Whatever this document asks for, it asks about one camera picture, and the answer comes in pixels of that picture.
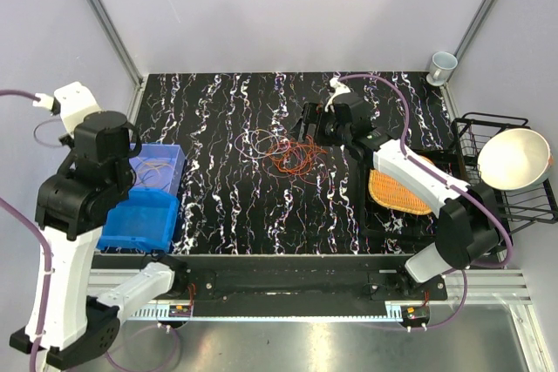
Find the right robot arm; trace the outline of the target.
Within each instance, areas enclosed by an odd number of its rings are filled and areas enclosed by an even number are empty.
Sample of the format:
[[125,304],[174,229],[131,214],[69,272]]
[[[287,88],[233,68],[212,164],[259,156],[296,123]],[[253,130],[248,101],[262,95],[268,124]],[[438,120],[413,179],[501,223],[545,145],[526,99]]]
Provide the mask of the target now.
[[414,254],[396,277],[406,299],[424,293],[427,282],[450,270],[479,265],[480,258],[509,239],[490,186],[470,185],[427,163],[404,141],[371,122],[366,102],[355,93],[326,105],[307,103],[291,133],[320,146],[343,146],[366,169],[396,180],[437,218],[434,242]]

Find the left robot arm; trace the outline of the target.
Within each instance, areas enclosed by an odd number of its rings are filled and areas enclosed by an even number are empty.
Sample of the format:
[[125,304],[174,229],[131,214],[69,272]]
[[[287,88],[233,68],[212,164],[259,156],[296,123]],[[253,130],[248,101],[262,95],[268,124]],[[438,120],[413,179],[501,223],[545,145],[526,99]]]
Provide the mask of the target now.
[[37,353],[67,370],[104,355],[120,326],[149,301],[187,291],[185,263],[167,255],[99,296],[87,293],[92,258],[108,213],[127,200],[135,182],[130,159],[141,150],[135,127],[120,112],[96,111],[73,129],[71,150],[39,188],[34,222],[25,225],[42,247],[37,295],[28,324],[10,346]]

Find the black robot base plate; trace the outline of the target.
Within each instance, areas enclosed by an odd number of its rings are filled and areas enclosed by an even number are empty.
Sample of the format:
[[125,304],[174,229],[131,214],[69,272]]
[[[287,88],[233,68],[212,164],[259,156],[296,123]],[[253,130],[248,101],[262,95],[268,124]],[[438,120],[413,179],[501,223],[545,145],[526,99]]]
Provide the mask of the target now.
[[405,256],[375,255],[194,255],[174,258],[187,265],[196,301],[234,294],[349,294],[369,298],[430,301],[447,299],[446,284],[437,276],[412,285],[404,277]]

